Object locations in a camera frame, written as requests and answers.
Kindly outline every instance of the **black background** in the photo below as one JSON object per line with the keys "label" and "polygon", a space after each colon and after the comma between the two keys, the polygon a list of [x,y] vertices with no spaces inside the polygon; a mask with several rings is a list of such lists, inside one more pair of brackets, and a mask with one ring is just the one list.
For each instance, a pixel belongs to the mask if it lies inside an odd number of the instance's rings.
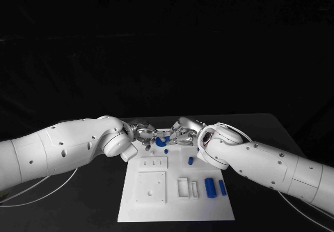
{"label": "black background", "polygon": [[0,3],[0,139],[63,119],[270,113],[332,158],[332,2]]}

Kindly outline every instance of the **table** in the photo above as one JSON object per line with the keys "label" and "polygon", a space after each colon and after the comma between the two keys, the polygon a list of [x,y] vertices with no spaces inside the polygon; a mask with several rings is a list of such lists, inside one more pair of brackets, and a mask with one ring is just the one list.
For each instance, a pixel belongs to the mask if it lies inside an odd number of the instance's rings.
{"label": "table", "polygon": [[[270,114],[187,116],[207,125],[226,123],[257,142],[304,156],[279,121]],[[178,116],[144,118],[155,128],[170,128]],[[276,191],[243,178],[229,167],[223,170],[236,221],[118,223],[126,163],[121,157],[99,155],[76,171],[60,190],[26,206],[0,208],[3,231],[319,231],[319,227],[291,208]],[[24,203],[47,194],[72,172],[52,176],[34,189],[4,205]],[[37,180],[13,188],[13,194]]]}

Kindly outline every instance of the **cable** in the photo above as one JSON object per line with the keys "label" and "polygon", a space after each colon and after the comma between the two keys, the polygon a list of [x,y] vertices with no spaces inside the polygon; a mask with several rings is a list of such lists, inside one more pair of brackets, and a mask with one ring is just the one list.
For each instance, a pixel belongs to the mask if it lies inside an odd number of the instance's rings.
{"label": "cable", "polygon": [[331,219],[334,219],[334,217],[318,207],[315,207],[312,204],[309,204],[308,202],[305,202],[315,210],[318,210],[322,214],[325,214]]}
{"label": "cable", "polygon": [[72,178],[75,172],[72,173],[72,175],[70,175],[70,177],[67,178],[67,180],[65,181],[65,183],[63,183],[63,184],[57,187],[57,189],[56,189],[54,191],[52,191],[47,195],[44,195],[43,197],[40,197],[39,199],[36,199],[34,201],[31,201],[31,202],[29,202],[29,203],[16,204],[16,205],[0,205],[0,207],[16,207],[16,206],[21,206],[21,205],[30,204],[30,203],[33,203],[33,202],[42,200],[43,198],[46,198],[46,197],[47,197],[53,192],[56,192],[56,191],[60,189],[60,187],[67,183],[67,181],[70,180],[70,178]]}
{"label": "cable", "polygon": [[3,201],[0,201],[0,204],[4,203],[6,201],[8,201],[10,199],[13,199],[14,197],[20,196],[23,193],[26,193],[33,187],[36,187],[50,176],[47,176],[40,182],[37,182],[30,188],[27,188],[26,190],[23,190],[21,192],[19,192],[16,195],[13,195],[11,197],[6,198]]}
{"label": "cable", "polygon": [[285,201],[289,203],[289,205],[293,207],[293,209],[298,211],[298,213],[308,219],[311,220],[317,225],[319,225],[324,229],[327,229],[329,232],[334,232],[329,228],[327,228],[325,226],[322,226],[317,221],[314,221],[296,208],[295,206],[291,204],[291,202],[288,201],[288,199],[283,197],[282,193],[278,191],[279,195],[282,196],[282,198],[285,199]]}

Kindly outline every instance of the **hole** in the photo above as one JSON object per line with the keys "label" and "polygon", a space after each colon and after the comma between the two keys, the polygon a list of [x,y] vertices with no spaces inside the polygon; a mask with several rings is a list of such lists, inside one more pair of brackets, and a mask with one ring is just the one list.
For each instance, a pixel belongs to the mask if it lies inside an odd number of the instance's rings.
{"label": "hole", "polygon": [[65,157],[67,154],[67,151],[66,150],[62,150],[62,157]]}

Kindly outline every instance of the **white platform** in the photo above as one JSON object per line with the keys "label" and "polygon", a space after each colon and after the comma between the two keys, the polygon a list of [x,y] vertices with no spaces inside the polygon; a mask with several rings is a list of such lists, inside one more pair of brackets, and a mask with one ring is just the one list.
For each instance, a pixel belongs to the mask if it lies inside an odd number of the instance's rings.
{"label": "white platform", "polygon": [[[221,170],[211,167],[196,157],[197,147],[180,145],[158,147],[154,144],[147,152],[138,141],[134,142],[134,145],[138,149],[138,155],[131,159],[126,166],[118,222],[234,220],[229,195],[221,195],[217,183],[219,180],[223,180]],[[137,202],[138,192],[142,191],[138,190],[139,158],[151,157],[151,151],[154,151],[154,157],[167,157],[167,170],[162,172],[155,171],[165,173],[165,202],[161,201],[160,204]],[[193,156],[193,165],[186,162],[190,156]],[[206,194],[204,179],[209,177],[213,178],[216,184],[216,198],[207,198]],[[178,178],[188,179],[190,196],[191,181],[196,181],[198,199],[194,200],[191,197],[188,199],[178,198]]]}

